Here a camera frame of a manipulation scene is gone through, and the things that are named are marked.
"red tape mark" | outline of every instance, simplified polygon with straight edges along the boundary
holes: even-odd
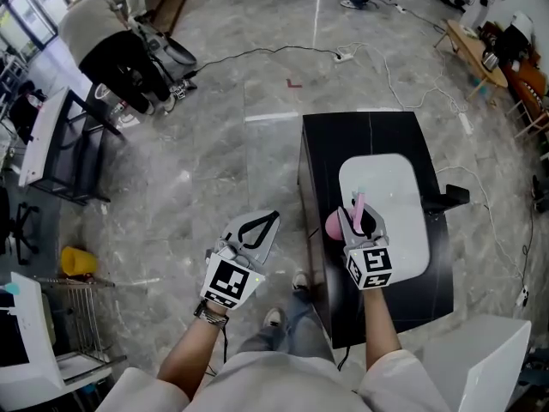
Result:
[[[288,88],[303,88],[303,86],[301,84],[293,85],[292,82],[289,79],[286,79],[286,82],[288,84]]]

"white shirt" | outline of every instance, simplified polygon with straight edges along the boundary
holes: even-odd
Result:
[[[356,393],[346,389],[335,365],[317,357],[277,352],[232,357],[192,402],[175,385],[127,369],[98,412],[449,412],[408,351],[378,360]]]
[[[126,31],[118,19],[112,0],[81,0],[69,9],[59,23],[59,36],[69,48],[76,65],[96,45],[115,33]]]

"trash bin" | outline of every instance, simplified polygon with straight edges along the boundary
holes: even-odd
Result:
[[[66,275],[86,275],[97,270],[97,258],[74,247],[64,247],[61,252],[61,269]]]

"forearm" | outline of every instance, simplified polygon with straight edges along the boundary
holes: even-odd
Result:
[[[365,290],[366,371],[384,355],[401,349],[381,288]]]
[[[226,312],[216,304],[208,304],[208,308],[219,314]],[[195,319],[162,362],[157,379],[176,385],[191,400],[202,382],[219,334],[217,326]]]

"watch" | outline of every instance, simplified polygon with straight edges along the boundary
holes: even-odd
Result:
[[[215,325],[220,329],[224,328],[226,323],[229,321],[229,317],[222,316],[216,312],[211,311],[206,306],[207,300],[202,300],[195,310],[195,316],[199,319],[205,320],[211,325]]]

